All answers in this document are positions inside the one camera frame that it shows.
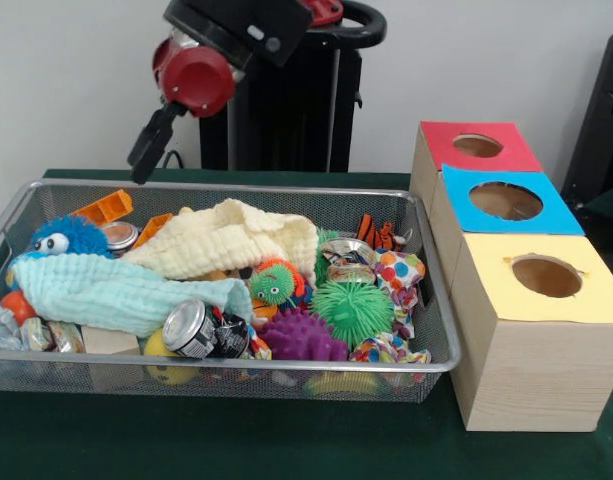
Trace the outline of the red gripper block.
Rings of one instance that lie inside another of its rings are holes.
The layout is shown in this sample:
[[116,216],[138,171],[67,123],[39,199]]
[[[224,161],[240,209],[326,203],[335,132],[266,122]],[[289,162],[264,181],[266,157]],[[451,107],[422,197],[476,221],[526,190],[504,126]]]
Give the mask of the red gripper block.
[[[235,93],[234,71],[227,59],[185,34],[171,33],[157,47],[152,70],[164,100],[182,105],[197,118],[219,113]],[[143,127],[128,156],[133,182],[145,183],[152,175],[178,115],[178,107],[162,107]]]

